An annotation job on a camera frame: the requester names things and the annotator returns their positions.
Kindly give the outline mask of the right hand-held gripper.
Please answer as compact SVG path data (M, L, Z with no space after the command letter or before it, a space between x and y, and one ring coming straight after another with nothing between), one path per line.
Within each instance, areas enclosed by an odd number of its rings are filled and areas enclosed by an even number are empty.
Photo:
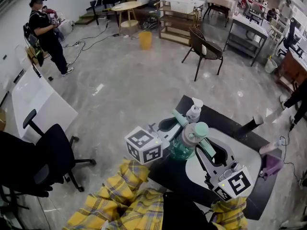
M235 159L227 144L204 138L196 145L195 154L205 171L204 183L225 202L248 194L253 187L247 167Z

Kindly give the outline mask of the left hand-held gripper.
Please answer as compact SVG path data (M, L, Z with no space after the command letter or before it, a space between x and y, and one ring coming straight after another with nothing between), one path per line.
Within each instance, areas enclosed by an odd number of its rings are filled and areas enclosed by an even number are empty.
M146 128L137 126L125 136L128 154L140 164L148 164L163 156L164 149L189 122L176 109L174 117L159 123L148 124Z

